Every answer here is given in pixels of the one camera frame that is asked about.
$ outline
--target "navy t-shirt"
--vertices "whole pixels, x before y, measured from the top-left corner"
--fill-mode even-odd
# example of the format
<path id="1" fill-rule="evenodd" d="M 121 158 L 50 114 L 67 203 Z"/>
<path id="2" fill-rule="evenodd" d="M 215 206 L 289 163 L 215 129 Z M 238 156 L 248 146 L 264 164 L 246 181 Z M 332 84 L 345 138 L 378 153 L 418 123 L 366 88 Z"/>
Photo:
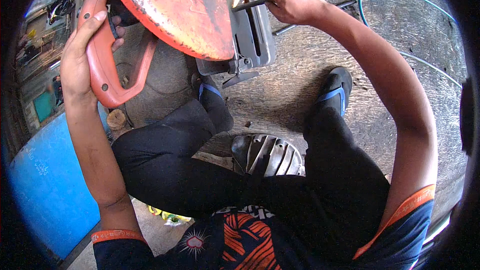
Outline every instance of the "navy t-shirt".
<path id="1" fill-rule="evenodd" d="M 195 220 L 165 255 L 153 256 L 141 234 L 99 231 L 92 235 L 98 269 L 410 269 L 430 224 L 435 186 L 418 191 L 397 209 L 348 265 L 313 257 L 270 211 L 226 207 Z"/>

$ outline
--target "orange handle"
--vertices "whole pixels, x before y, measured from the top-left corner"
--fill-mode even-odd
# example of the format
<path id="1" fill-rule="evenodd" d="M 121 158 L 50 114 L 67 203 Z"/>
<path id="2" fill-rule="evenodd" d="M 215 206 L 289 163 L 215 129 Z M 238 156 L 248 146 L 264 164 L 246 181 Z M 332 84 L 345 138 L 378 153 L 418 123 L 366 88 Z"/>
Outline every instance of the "orange handle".
<path id="1" fill-rule="evenodd" d="M 107 0 L 85 0 L 81 7 L 78 27 L 81 27 L 85 21 L 99 11 L 106 11 L 106 4 Z M 88 42 L 86 49 L 90 65 L 90 84 L 93 93 L 102 105 L 107 108 L 117 107 L 143 90 L 157 40 L 151 32 L 145 30 L 141 40 L 145 52 L 135 66 L 135 72 L 130 76 L 133 80 L 129 82 L 129 88 L 125 89 L 120 84 L 117 67 L 113 60 L 112 45 L 115 37 L 111 31 L 108 17 L 105 18 L 102 26 Z"/>

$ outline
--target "wrist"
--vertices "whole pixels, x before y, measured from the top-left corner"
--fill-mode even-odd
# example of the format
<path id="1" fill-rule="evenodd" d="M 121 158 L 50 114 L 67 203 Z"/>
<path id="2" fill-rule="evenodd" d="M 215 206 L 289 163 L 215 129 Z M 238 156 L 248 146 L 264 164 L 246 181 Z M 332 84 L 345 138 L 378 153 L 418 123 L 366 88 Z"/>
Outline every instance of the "wrist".
<path id="1" fill-rule="evenodd" d="M 311 21 L 310 26 L 313 26 L 321 31 L 325 31 L 325 29 L 333 22 L 339 21 L 339 16 L 345 14 L 341 9 L 339 9 L 336 5 L 322 2 L 321 5 L 315 8 L 314 16 Z"/>
<path id="2" fill-rule="evenodd" d="M 64 94 L 64 104 L 67 114 L 96 112 L 98 99 L 92 91 L 82 95 Z"/>

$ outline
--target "orange sleeve trim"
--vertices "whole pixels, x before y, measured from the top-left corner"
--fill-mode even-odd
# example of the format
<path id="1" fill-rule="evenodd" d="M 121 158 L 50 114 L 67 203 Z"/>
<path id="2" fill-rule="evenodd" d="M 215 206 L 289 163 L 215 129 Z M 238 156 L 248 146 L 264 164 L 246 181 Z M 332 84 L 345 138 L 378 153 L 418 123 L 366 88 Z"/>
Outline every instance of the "orange sleeve trim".
<path id="1" fill-rule="evenodd" d="M 119 240 L 119 239 L 135 239 L 135 240 L 139 240 L 147 243 L 147 241 L 145 241 L 141 233 L 136 231 L 126 230 L 126 229 L 97 231 L 92 234 L 93 244 L 103 242 L 103 241 Z"/>
<path id="2" fill-rule="evenodd" d="M 367 251 L 375 240 L 380 236 L 380 234 L 390 225 L 394 224 L 398 220 L 402 219 L 406 215 L 408 215 L 414 209 L 420 207 L 425 202 L 434 199 L 435 195 L 435 184 L 430 184 L 423 189 L 415 192 L 413 195 L 408 197 L 395 211 L 395 213 L 388 219 L 387 223 L 381 227 L 377 234 L 373 237 L 373 239 L 366 243 L 363 247 L 360 247 L 355 255 L 353 256 L 353 260 L 357 259 L 359 256 L 363 255 L 365 251 Z"/>

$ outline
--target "person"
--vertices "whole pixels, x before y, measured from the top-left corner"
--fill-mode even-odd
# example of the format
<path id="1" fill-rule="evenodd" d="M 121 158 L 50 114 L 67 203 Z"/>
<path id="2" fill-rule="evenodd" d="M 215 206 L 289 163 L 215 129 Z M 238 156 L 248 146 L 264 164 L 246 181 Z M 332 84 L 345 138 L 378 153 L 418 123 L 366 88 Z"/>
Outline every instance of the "person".
<path id="1" fill-rule="evenodd" d="M 306 177 L 253 183 L 253 176 L 191 158 L 232 126 L 208 77 L 200 78 L 198 99 L 110 147 L 85 54 L 106 17 L 99 12 L 70 37 L 60 71 L 71 140 L 100 212 L 102 231 L 92 235 L 99 269 L 409 269 L 418 259 L 433 208 L 437 138 L 416 75 L 388 42 L 325 0 L 269 1 L 279 21 L 330 34 L 365 71 L 396 124 L 391 184 L 342 118 L 352 80 L 341 67 L 305 117 Z M 129 194 L 195 224 L 154 257 Z"/>
<path id="2" fill-rule="evenodd" d="M 62 82 L 60 80 L 60 75 L 56 75 L 52 78 L 53 82 L 53 93 L 55 94 L 55 106 L 63 104 L 63 91 L 62 91 Z"/>

